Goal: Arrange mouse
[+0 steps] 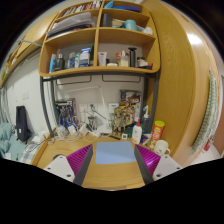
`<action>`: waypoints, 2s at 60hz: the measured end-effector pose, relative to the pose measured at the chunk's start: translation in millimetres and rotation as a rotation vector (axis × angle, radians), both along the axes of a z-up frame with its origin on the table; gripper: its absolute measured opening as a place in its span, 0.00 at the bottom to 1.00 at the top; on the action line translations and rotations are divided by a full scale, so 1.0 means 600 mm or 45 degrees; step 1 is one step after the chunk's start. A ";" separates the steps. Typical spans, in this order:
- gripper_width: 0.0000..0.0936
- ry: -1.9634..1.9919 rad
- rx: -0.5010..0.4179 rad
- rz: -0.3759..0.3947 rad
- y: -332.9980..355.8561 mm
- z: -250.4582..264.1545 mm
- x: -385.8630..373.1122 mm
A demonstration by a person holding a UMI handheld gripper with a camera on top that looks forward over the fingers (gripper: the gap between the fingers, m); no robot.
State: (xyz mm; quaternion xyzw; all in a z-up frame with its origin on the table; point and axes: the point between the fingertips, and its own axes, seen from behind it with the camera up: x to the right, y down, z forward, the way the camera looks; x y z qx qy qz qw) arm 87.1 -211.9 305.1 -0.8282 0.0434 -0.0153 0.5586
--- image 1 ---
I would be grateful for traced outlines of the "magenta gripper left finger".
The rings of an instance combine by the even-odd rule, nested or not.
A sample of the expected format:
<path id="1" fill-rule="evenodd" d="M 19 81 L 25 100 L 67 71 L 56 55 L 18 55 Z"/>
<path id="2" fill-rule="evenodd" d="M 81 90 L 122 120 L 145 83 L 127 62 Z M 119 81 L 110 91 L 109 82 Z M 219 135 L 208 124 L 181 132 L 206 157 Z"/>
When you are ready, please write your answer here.
<path id="1" fill-rule="evenodd" d="M 88 145 L 68 156 L 56 155 L 44 170 L 81 186 L 92 155 L 93 146 Z"/>

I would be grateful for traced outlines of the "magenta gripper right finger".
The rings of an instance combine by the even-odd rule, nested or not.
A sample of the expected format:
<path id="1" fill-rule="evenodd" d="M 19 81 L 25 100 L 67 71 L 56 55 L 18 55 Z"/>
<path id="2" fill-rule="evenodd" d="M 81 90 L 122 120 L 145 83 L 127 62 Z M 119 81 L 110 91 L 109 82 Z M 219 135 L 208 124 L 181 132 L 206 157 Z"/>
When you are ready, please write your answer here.
<path id="1" fill-rule="evenodd" d="M 145 184 L 150 184 L 182 169 L 169 155 L 159 156 L 140 145 L 135 146 L 134 154 Z"/>

